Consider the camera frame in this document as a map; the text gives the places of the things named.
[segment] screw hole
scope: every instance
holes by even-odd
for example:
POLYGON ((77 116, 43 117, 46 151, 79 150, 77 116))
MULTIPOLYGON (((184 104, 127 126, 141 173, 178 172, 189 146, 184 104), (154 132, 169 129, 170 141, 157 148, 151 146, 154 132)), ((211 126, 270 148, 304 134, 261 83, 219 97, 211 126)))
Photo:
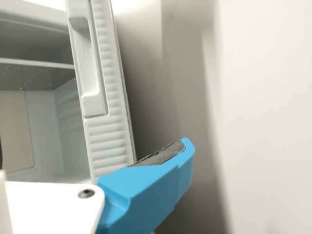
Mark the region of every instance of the screw hole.
POLYGON ((95 192, 92 189, 85 189, 78 193, 78 197, 80 198, 89 198, 92 197, 95 192))

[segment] refrigerator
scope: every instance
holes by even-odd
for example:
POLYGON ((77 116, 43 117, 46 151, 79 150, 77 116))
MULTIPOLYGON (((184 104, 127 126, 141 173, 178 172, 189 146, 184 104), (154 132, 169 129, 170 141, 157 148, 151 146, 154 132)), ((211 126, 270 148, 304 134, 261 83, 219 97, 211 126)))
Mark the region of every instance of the refrigerator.
POLYGON ((109 0, 0 6, 0 143, 8 180, 96 183, 136 160, 109 0))

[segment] blue plastic part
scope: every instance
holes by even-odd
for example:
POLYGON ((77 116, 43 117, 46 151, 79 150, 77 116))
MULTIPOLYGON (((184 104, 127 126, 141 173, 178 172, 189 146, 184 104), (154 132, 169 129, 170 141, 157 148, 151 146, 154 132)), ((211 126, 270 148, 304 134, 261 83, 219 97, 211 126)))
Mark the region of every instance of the blue plastic part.
POLYGON ((194 145, 160 165, 126 167, 98 179, 105 206, 97 234, 150 234, 172 212, 192 182, 194 145))

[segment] refrigerator door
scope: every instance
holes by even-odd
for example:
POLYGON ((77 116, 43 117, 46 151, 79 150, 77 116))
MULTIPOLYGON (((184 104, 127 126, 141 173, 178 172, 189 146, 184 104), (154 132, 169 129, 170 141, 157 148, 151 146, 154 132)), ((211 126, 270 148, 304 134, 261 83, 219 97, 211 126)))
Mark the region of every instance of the refrigerator door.
POLYGON ((109 0, 67 0, 91 180, 126 167, 135 150, 109 0))

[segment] blue clamp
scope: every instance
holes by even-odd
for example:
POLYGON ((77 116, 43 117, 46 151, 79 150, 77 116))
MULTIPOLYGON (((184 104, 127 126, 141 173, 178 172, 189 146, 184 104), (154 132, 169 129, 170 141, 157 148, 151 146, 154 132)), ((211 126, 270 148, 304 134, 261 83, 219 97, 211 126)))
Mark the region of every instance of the blue clamp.
POLYGON ((194 145, 159 165, 126 167, 98 179, 105 206, 97 234, 150 234, 172 212, 192 182, 194 145))

